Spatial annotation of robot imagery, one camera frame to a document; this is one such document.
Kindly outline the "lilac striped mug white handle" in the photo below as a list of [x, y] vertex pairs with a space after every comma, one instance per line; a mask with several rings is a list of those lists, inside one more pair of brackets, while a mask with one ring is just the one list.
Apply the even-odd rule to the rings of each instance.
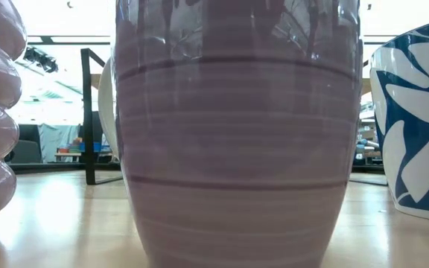
[[148, 268], [320, 268], [352, 170], [360, 0], [115, 0]]

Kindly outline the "blue white floral mug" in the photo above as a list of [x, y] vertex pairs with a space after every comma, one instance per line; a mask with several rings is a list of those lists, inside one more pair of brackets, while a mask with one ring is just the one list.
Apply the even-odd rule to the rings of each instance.
[[429, 219], [429, 24], [384, 43], [369, 80], [395, 208]]

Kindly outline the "black panel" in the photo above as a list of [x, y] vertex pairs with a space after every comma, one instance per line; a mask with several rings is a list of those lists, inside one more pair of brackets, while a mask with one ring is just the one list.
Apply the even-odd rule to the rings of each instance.
[[97, 143], [102, 142], [103, 129], [101, 126], [101, 120], [98, 111], [92, 113], [92, 134], [93, 141]]

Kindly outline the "low table with colourful items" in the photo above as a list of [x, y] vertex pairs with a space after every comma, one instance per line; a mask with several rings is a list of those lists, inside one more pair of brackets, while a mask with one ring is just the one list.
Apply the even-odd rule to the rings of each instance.
[[[83, 162], [82, 156], [85, 153], [85, 150], [83, 139], [77, 137], [72, 143], [58, 147], [54, 156], [56, 162]], [[93, 150], [96, 160], [99, 160], [100, 157], [112, 157], [112, 150], [108, 144], [94, 142]]]

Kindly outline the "cluttered storage shelf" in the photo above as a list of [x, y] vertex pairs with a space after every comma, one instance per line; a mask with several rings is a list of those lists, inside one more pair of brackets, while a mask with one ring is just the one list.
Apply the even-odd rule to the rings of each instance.
[[357, 144], [353, 159], [354, 166], [382, 165], [380, 143], [377, 137], [375, 109], [373, 102], [362, 100], [357, 125]]

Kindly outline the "grey cloth cover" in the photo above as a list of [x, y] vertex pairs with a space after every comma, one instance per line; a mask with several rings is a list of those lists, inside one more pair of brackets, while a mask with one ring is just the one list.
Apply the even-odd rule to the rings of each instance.
[[67, 147], [79, 136], [79, 125], [49, 125], [37, 126], [42, 162], [56, 162], [57, 149]]

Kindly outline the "dark office chair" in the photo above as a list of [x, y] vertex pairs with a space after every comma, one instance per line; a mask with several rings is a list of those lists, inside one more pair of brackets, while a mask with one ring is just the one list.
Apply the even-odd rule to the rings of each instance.
[[37, 125], [19, 125], [19, 140], [10, 153], [5, 156], [4, 161], [11, 164], [39, 164], [42, 162]]

